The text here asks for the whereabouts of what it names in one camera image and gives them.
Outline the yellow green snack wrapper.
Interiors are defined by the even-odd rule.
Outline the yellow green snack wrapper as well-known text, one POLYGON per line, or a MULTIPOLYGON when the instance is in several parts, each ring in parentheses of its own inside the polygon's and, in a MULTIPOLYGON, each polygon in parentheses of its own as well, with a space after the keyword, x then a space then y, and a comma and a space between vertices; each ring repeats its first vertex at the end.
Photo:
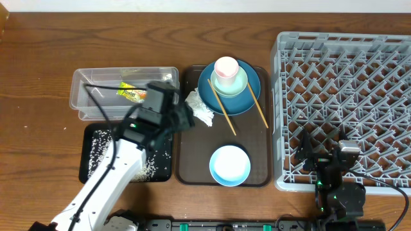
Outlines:
POLYGON ((142 103, 146 98, 146 91, 139 89, 118 90, 117 95, 123 96, 134 103, 142 103))

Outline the white tissue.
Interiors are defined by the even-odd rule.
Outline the white tissue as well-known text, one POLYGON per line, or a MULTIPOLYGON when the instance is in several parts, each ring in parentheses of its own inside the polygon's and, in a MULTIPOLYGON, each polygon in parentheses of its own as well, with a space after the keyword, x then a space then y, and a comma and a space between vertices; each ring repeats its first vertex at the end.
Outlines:
POLYGON ((194 91, 191 91, 188 94, 185 102, 188 104, 189 107, 191 107, 193 115, 195 117, 204 122, 208 127, 212 127, 214 113, 201 100, 197 88, 195 88, 194 91))

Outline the wooden chopstick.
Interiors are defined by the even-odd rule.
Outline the wooden chopstick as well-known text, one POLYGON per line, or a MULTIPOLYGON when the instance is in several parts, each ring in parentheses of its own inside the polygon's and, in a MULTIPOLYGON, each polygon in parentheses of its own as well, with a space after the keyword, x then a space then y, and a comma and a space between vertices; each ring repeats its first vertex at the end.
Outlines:
POLYGON ((225 108, 224 108, 222 102, 220 101, 220 98, 219 98, 217 92, 215 91, 215 89, 214 89, 214 87, 213 87, 213 85, 212 85, 212 83, 211 83, 211 80, 210 80, 210 79, 207 79, 207 82, 208 82, 208 84, 209 84, 209 86, 210 86, 210 88, 211 88, 211 90, 212 90, 212 92, 213 92, 213 94, 214 94, 214 96, 215 96, 215 98, 216 98, 216 100, 217 100, 217 102, 218 102, 218 104, 219 104, 219 106, 220 106, 220 108, 221 108, 221 110, 222 110, 222 112, 223 112, 223 115, 224 115, 226 121, 228 122, 228 124, 229 124, 229 126, 230 126, 230 128, 231 128, 231 130, 232 130, 232 132, 233 132, 233 134, 234 134, 234 136, 237 136, 236 131, 235 131, 235 129, 234 129, 232 123, 231 123, 231 120, 230 120, 229 116, 227 115, 227 112, 225 111, 225 108))
POLYGON ((250 86, 250 83, 249 83, 249 82, 247 82, 247 86, 248 86, 248 89, 249 89, 249 91, 250 91, 250 93, 251 93, 251 96, 252 96, 252 98, 253 98, 253 100, 254 100, 254 103, 255 103, 255 105, 256 105, 256 107, 257 107, 257 109, 258 109, 258 112, 259 112, 259 114, 260 114, 260 116, 261 116, 261 119, 262 119, 265 127, 268 129, 268 128, 269 128, 268 123, 267 123, 267 121, 266 121, 266 119, 265 119, 265 116, 264 116, 264 114, 263 114, 263 111, 262 111, 262 109, 261 109, 261 107, 260 107, 260 105, 259 105, 259 103, 258 103, 258 100, 257 100, 257 98, 256 98, 256 96, 255 96, 255 94, 254 94, 254 91, 252 90, 252 87, 250 86))

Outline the light blue bowl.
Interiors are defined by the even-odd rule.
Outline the light blue bowl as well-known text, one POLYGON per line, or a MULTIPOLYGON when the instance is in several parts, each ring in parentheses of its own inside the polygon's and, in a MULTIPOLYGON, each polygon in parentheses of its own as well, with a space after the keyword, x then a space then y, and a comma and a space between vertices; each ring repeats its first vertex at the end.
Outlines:
POLYGON ((247 153, 235 145, 218 148, 209 161, 209 171, 220 185, 236 187, 250 175, 251 163, 247 153))

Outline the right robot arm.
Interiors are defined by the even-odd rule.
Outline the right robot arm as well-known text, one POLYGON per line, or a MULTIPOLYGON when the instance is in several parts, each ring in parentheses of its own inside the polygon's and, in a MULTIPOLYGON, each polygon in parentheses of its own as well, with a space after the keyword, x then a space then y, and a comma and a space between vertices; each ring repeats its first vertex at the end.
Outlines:
POLYGON ((317 230, 358 230, 356 219, 363 216, 365 187, 343 181, 343 173, 354 166, 360 147, 344 133, 340 138, 329 153, 318 153, 313 149, 310 135, 303 130, 294 156, 303 162, 303 170, 317 174, 315 203, 322 211, 313 225, 317 230))

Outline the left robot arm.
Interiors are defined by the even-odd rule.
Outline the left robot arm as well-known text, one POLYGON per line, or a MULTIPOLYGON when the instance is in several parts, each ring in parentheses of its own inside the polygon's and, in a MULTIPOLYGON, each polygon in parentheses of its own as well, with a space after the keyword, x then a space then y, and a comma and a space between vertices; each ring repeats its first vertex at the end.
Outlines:
POLYGON ((144 167, 147 149, 194 125, 193 111, 185 102, 133 106, 111 129, 103 160, 73 201, 50 224, 36 221, 31 230, 101 230, 125 187, 144 167))

